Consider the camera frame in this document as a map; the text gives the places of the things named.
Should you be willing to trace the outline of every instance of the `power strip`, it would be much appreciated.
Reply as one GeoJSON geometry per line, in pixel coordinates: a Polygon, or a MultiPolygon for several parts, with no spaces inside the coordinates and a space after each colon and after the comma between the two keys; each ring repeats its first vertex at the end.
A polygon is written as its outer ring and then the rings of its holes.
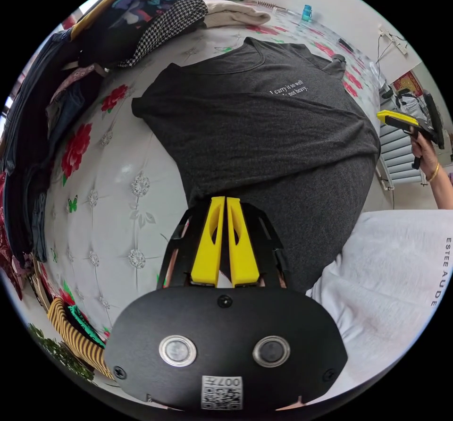
{"type": "Polygon", "coordinates": [[[402,54],[407,54],[406,47],[401,42],[397,42],[396,39],[390,34],[390,32],[387,29],[385,29],[382,25],[379,25],[377,28],[381,36],[386,37],[388,40],[393,42],[395,44],[395,47],[397,47],[397,49],[402,54]]]}

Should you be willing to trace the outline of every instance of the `blue bottle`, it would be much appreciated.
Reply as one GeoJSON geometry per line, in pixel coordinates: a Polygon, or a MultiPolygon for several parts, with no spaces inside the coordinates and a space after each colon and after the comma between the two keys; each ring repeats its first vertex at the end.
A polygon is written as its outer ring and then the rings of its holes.
{"type": "Polygon", "coordinates": [[[303,21],[310,21],[311,20],[311,6],[305,4],[302,12],[302,20],[303,21]]]}

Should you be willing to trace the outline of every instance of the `radiator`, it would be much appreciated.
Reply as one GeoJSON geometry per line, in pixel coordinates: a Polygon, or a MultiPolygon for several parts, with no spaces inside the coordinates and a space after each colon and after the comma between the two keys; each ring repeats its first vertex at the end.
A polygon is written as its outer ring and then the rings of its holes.
{"type": "Polygon", "coordinates": [[[423,172],[412,169],[414,156],[408,135],[398,128],[383,124],[380,141],[381,156],[377,171],[385,189],[393,190],[399,184],[426,184],[423,172]]]}

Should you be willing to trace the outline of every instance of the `beige sweater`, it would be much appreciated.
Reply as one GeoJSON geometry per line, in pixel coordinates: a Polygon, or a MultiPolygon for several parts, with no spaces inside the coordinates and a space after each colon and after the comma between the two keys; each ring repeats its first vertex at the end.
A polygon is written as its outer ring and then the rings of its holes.
{"type": "Polygon", "coordinates": [[[270,20],[266,12],[258,12],[253,7],[225,0],[204,0],[208,14],[204,18],[207,28],[216,26],[262,25],[270,20]]]}

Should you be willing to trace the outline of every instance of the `houndstooth fabric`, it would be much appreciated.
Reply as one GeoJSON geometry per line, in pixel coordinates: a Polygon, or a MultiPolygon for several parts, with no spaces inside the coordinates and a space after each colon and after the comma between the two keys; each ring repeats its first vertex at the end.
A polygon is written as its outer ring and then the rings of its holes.
{"type": "Polygon", "coordinates": [[[178,0],[164,14],[156,17],[138,41],[134,55],[118,64],[132,67],[150,51],[178,35],[208,14],[203,0],[178,0]]]}

